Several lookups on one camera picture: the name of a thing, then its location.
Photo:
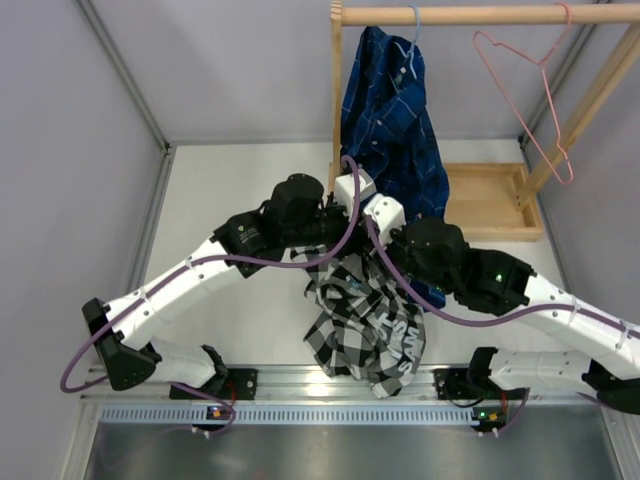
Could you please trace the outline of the black white checkered shirt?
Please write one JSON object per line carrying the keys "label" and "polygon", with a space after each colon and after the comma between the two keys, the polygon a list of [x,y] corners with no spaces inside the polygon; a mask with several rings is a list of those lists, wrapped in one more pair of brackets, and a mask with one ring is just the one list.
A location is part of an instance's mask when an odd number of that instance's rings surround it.
{"label": "black white checkered shirt", "polygon": [[409,386],[427,343],[424,314],[380,263],[350,254],[306,272],[303,295],[320,315],[304,343],[321,370],[366,382],[378,399]]}

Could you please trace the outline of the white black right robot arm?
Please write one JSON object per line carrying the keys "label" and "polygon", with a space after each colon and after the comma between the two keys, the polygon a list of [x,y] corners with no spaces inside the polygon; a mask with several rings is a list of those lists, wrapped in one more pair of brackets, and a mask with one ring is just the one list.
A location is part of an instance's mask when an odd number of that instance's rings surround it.
{"label": "white black right robot arm", "polygon": [[465,373],[472,394],[555,389],[638,414],[638,325],[579,299],[504,251],[471,247],[459,227],[439,218],[392,228],[387,245],[372,218],[365,224],[388,271],[421,306],[432,307],[410,286],[412,279],[486,316],[468,320],[436,310],[441,319],[468,328],[520,321],[567,345],[561,352],[477,348]]}

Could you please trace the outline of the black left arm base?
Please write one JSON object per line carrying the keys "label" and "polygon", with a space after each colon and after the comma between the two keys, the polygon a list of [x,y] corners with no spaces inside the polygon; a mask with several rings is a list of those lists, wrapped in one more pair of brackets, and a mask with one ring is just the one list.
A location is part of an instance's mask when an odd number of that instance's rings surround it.
{"label": "black left arm base", "polygon": [[[234,367],[229,369],[224,380],[215,377],[212,383],[209,382],[196,390],[234,406],[237,400],[254,400],[257,386],[257,369]],[[205,398],[172,385],[169,391],[169,398],[171,400],[205,400],[208,397]],[[207,407],[206,418],[207,420],[227,420],[230,414],[229,408],[216,402],[214,405]]]}

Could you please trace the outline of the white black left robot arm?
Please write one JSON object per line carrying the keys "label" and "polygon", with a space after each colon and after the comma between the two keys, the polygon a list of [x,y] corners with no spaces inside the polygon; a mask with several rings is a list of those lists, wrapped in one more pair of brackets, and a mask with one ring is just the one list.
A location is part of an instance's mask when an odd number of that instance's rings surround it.
{"label": "white black left robot arm", "polygon": [[332,195],[306,174],[278,183],[258,208],[230,217],[182,262],[150,283],[109,302],[93,299],[82,312],[115,391],[147,381],[181,383],[203,398],[223,393],[228,369],[210,346],[185,347],[156,334],[185,310],[264,267],[285,268],[287,249],[343,249],[357,223],[366,182],[341,176]]}

